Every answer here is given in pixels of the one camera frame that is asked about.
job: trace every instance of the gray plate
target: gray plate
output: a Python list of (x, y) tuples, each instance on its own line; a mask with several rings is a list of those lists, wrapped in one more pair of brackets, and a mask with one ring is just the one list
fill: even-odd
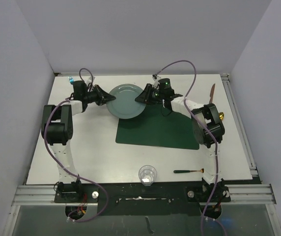
[(146, 104), (135, 101), (142, 89), (136, 85), (123, 84), (115, 87), (109, 94), (116, 97), (116, 100), (107, 102), (109, 112), (121, 119), (137, 117), (146, 107)]

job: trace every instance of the clear glass cup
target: clear glass cup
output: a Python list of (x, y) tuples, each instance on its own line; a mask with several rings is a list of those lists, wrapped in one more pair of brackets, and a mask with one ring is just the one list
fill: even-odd
[(150, 186), (157, 178), (157, 171), (153, 166), (143, 166), (140, 168), (139, 178), (143, 185)]

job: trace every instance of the gray wall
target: gray wall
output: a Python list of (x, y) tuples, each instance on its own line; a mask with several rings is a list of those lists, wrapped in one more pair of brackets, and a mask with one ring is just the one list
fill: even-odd
[(281, 0), (273, 0), (232, 72), (258, 171), (272, 183), (281, 221)]
[[(55, 72), (230, 72), (270, 0), (17, 0)], [(191, 73), (177, 65), (166, 73)]]
[(0, 0), (0, 235), (38, 137), (53, 72), (14, 0)]

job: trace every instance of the cable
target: cable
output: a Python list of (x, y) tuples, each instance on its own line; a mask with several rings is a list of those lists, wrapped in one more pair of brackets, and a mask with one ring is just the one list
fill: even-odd
[(105, 193), (105, 195), (106, 195), (106, 198), (107, 198), (106, 204), (104, 205), (104, 207), (103, 207), (98, 213), (96, 213), (94, 216), (92, 216), (92, 217), (90, 217), (90, 218), (88, 218), (88, 219), (86, 219), (86, 220), (73, 220), (74, 222), (82, 223), (82, 222), (87, 222), (87, 221), (93, 220), (94, 218), (96, 218), (98, 215), (100, 215), (102, 212), (105, 211), (105, 209), (107, 208), (108, 203), (109, 203), (109, 195), (108, 195), (107, 191), (104, 189), (104, 187), (102, 187), (100, 184), (98, 184), (98, 183), (96, 183), (96, 182), (94, 182), (94, 181), (92, 181), (92, 180), (89, 180), (89, 179), (87, 179), (87, 178), (84, 178), (84, 177), (81, 177), (81, 176), (79, 176), (79, 175), (76, 175), (76, 174), (70, 172), (68, 169), (66, 169), (66, 168), (63, 166), (63, 164), (52, 154), (52, 152), (51, 152), (51, 150), (50, 150), (50, 148), (49, 148), (48, 141), (47, 141), (47, 133), (48, 133), (49, 124), (50, 124), (50, 122), (51, 122), (51, 119), (52, 119), (54, 113), (57, 111), (57, 109), (58, 109), (63, 103), (67, 103), (67, 102), (70, 102), (70, 101), (69, 101), (69, 100), (64, 100), (64, 101), (60, 102), (60, 103), (53, 109), (53, 111), (51, 112), (51, 114), (50, 114), (50, 116), (49, 116), (49, 118), (48, 118), (48, 121), (47, 121), (47, 123), (46, 123), (46, 127), (45, 127), (45, 129), (44, 129), (44, 136), (43, 136), (43, 139), (44, 139), (44, 145), (45, 145), (46, 150), (48, 151), (49, 155), (53, 158), (54, 161), (56, 161), (56, 163), (57, 163), (59, 166), (61, 166), (62, 169), (64, 169), (65, 172), (67, 172), (70, 176), (74, 176), (74, 177), (76, 177), (76, 178), (79, 178), (79, 179), (81, 179), (81, 180), (84, 180), (84, 181), (87, 181), (87, 182), (89, 182), (89, 183), (92, 183), (92, 184), (96, 185), (96, 186), (99, 187), (99, 188)]
[[(206, 127), (206, 125), (204, 125), (201, 121), (198, 120), (198, 118), (191, 112), (190, 108), (188, 107), (188, 105), (186, 104), (186, 99), (187, 99), (187, 96), (189, 95), (189, 93), (191, 92), (192, 90), (192, 87), (193, 85), (195, 84), (195, 81), (196, 81), (196, 77), (197, 77), (197, 71), (196, 71), (196, 67), (194, 66), (194, 64), (192, 62), (190, 62), (189, 60), (177, 60), (175, 62), (172, 62), (170, 63), (169, 65), (165, 66), (164, 68), (162, 68), (158, 73), (156, 73), (155, 75), (158, 75), (160, 74), (164, 69), (166, 69), (167, 67), (173, 65), (173, 64), (176, 64), (176, 63), (179, 63), (179, 62), (187, 62), (189, 63), (193, 69), (194, 69), (194, 79), (193, 79), (193, 82), (189, 88), (189, 90), (187, 91), (187, 93), (185, 94), (185, 97), (184, 97), (184, 106), (185, 108), (188, 110), (188, 112), (191, 114), (191, 116), (203, 127), (203, 129), (206, 130), (206, 132), (209, 134), (209, 136), (213, 139), (214, 143), (215, 143), (215, 161), (216, 161), (216, 177), (215, 177), (215, 182), (214, 182), (214, 187), (213, 187), (213, 190), (211, 191), (210, 195), (209, 195), (209, 198), (206, 202), (206, 205), (204, 207), (204, 210), (202, 212), (202, 215), (201, 215), (201, 220), (200, 220), (200, 231), (201, 231), (201, 235), (204, 236), (204, 228), (203, 228), (203, 223), (204, 223), (204, 218), (205, 218), (205, 212), (206, 212), (206, 209), (207, 207), (209, 206), (209, 203), (210, 203), (210, 200), (211, 198), (213, 197), (214, 195), (214, 192), (215, 192), (215, 189), (216, 189), (216, 186), (217, 186), (217, 183), (218, 183), (218, 172), (219, 172), (219, 164), (218, 164), (218, 142), (215, 138), (215, 136), (210, 132), (210, 130)], [(227, 236), (227, 233), (226, 233), (226, 230), (224, 228), (224, 226), (219, 222), (217, 221), (217, 223), (219, 223), (225, 233), (225, 236)]]
[(93, 81), (94, 81), (93, 75), (92, 75), (91, 71), (88, 70), (87, 68), (82, 68), (82, 69), (80, 69), (79, 75), (80, 75), (80, 79), (81, 79), (82, 81), (84, 81), (84, 79), (82, 78), (82, 70), (88, 71), (89, 74), (90, 74), (90, 76), (91, 76), (91, 83), (88, 83), (88, 85), (87, 85), (87, 89), (88, 89), (88, 91), (90, 92), (90, 91), (91, 91), (91, 88), (92, 88), (92, 85), (93, 85)]

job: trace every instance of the green placemat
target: green placemat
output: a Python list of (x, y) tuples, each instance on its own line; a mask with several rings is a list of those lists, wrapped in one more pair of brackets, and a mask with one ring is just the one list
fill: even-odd
[(120, 119), (115, 141), (119, 144), (198, 150), (191, 119), (161, 105), (146, 106), (132, 119)]

